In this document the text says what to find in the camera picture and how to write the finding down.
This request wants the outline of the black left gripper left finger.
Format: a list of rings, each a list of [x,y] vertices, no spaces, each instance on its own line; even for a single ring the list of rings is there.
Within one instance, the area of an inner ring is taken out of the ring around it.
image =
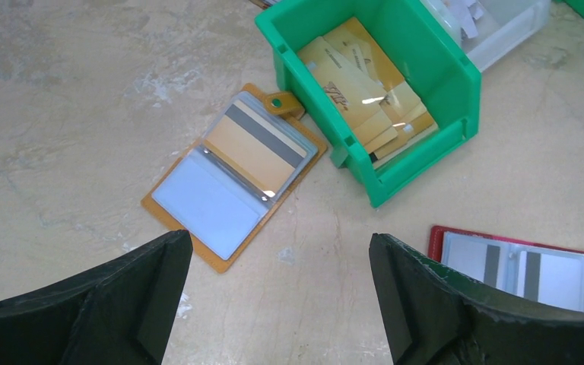
[[[159,364],[192,257],[176,230],[0,301],[0,364]]]

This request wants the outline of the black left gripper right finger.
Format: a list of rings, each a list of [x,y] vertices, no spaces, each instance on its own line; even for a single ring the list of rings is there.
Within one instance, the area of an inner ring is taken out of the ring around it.
[[[369,257],[396,364],[584,364],[584,313],[492,288],[387,233]]]

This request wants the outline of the red card holder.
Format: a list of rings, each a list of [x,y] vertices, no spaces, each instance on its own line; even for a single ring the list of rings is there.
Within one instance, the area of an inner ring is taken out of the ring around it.
[[[435,225],[427,256],[517,297],[584,312],[584,251]]]

